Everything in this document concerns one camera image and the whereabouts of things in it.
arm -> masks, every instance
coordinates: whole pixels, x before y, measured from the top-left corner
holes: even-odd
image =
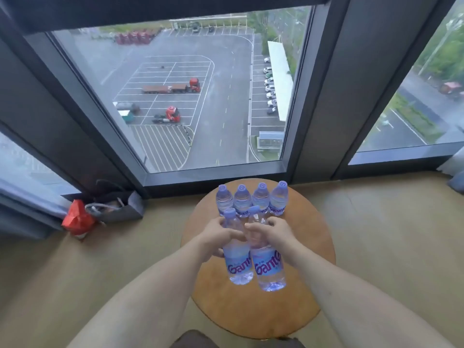
[[[193,291],[200,266],[240,231],[223,228],[223,218],[174,254],[145,270],[114,295],[73,339],[69,348],[168,347]]]
[[[245,227],[267,237],[298,269],[346,347],[453,347],[414,312],[303,246],[283,219],[270,217],[268,221],[270,225]]]

round wooden table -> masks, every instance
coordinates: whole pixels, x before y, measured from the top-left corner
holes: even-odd
[[[235,193],[239,184],[245,184],[253,193],[259,182],[266,182],[270,191],[277,185],[275,181],[256,178],[226,185]],[[185,226],[181,245],[218,216],[216,192],[217,188],[195,207]],[[289,223],[301,243],[335,263],[334,245],[322,215],[292,188],[289,188],[289,202],[281,217]],[[231,333],[255,339],[287,336],[304,327],[320,309],[297,270],[286,264],[285,259],[284,271],[287,286],[276,292],[264,292],[258,286],[256,273],[250,283],[235,285],[229,280],[224,260],[211,257],[201,266],[192,298],[208,318]]]

person's left hand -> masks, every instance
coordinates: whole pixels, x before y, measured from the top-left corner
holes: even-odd
[[[212,255],[224,257],[224,251],[221,248],[232,239],[238,239],[243,242],[247,241],[243,232],[231,228],[223,228],[221,226],[223,221],[224,217],[213,218],[206,225],[203,232],[194,238],[199,243],[200,249],[204,254],[203,262],[208,261]]]

water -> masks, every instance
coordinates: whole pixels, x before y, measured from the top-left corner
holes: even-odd
[[[248,223],[267,223],[260,213],[258,205],[250,207],[248,212],[250,213]],[[261,234],[249,232],[247,238],[256,275],[258,276],[259,287],[266,292],[281,290],[286,286],[282,256],[271,247]]]
[[[224,210],[224,228],[243,232],[242,223],[237,218],[234,208]],[[253,278],[252,256],[247,242],[233,239],[223,248],[225,265],[229,279],[234,284],[247,284]]]
[[[269,211],[269,191],[264,182],[258,184],[258,188],[252,195],[252,203],[259,206],[263,215]]]
[[[279,216],[285,211],[289,201],[289,190],[287,182],[280,181],[272,192],[270,192],[269,211],[271,214]]]
[[[252,196],[244,184],[240,184],[233,196],[233,205],[239,217],[248,217],[248,208],[252,206]]]
[[[219,186],[219,189],[217,190],[216,204],[220,216],[224,215],[224,210],[226,210],[229,207],[233,207],[232,193],[229,192],[229,190],[224,184],[221,184]]]

forearm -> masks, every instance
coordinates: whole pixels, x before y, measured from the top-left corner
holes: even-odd
[[[295,249],[292,262],[346,347],[452,347],[427,322],[378,288],[302,245]]]
[[[202,263],[193,239],[119,291],[69,347],[168,347]]]

